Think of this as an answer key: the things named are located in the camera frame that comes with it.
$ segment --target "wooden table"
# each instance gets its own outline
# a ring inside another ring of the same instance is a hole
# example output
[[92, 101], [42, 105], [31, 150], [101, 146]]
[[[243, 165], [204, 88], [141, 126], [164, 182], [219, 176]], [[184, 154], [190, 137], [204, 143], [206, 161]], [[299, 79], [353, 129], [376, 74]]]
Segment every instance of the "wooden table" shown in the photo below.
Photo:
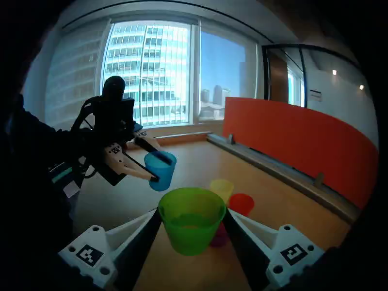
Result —
[[[350, 228], [304, 194], [207, 142], [205, 135], [160, 143], [178, 159], [170, 190], [208, 188], [214, 179], [227, 179], [235, 185], [234, 193], [253, 197], [250, 218], [274, 229], [292, 224], [323, 250], [339, 245]], [[141, 161], [145, 153], [130, 154]], [[185, 257], [172, 249], [162, 224], [134, 290], [249, 290], [249, 285], [230, 242]]]

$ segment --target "plastic cup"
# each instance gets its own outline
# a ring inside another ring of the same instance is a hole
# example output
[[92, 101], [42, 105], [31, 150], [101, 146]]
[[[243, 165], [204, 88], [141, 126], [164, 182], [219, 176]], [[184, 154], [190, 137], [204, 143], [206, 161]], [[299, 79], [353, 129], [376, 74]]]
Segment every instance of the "plastic cup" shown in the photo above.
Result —
[[234, 185], [228, 180], [218, 179], [210, 183], [210, 190], [220, 196], [225, 203], [227, 203], [229, 197], [232, 195], [233, 189]]
[[248, 216], [254, 206], [253, 198], [247, 194], [237, 193], [229, 198], [229, 208], [244, 216]]
[[199, 255], [208, 247], [225, 211], [225, 203], [218, 195], [200, 188], [170, 191], [159, 202], [170, 243], [185, 256]]
[[159, 176], [158, 182], [149, 182], [149, 186], [155, 191], [164, 191], [170, 187], [177, 159], [173, 154], [167, 152], [157, 152], [156, 155], [164, 155], [171, 160], [171, 165], [158, 159], [154, 153], [148, 153], [144, 157], [145, 167], [155, 175]]

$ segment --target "skyscraper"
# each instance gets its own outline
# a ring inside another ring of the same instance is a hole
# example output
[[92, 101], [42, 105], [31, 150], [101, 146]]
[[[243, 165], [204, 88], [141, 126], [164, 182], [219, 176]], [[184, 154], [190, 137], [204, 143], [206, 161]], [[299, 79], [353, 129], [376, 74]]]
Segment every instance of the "skyscraper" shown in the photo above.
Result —
[[124, 98], [135, 99], [133, 118], [142, 125], [188, 122], [189, 29], [136, 24], [112, 28], [103, 81], [114, 75], [124, 79]]

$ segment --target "cable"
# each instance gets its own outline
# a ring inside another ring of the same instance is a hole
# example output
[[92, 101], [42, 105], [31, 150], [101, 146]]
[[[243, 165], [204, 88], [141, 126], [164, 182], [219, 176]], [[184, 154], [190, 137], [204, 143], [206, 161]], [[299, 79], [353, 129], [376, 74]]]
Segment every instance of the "cable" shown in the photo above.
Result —
[[92, 126], [86, 119], [84, 119], [84, 121], [88, 124], [88, 126], [90, 127], [90, 129], [93, 129], [93, 126]]
[[89, 178], [93, 177], [96, 173], [97, 173], [97, 170], [94, 169], [90, 175], [85, 175], [85, 179], [89, 179]]

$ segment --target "red wall panel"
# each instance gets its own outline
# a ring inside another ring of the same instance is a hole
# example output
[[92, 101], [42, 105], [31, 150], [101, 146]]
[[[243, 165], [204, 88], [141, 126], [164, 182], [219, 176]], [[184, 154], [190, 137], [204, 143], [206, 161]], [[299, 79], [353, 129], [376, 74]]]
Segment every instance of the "red wall panel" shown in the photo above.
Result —
[[295, 167], [363, 208], [377, 176], [378, 150], [360, 131], [324, 113], [283, 102], [226, 99], [223, 134]]

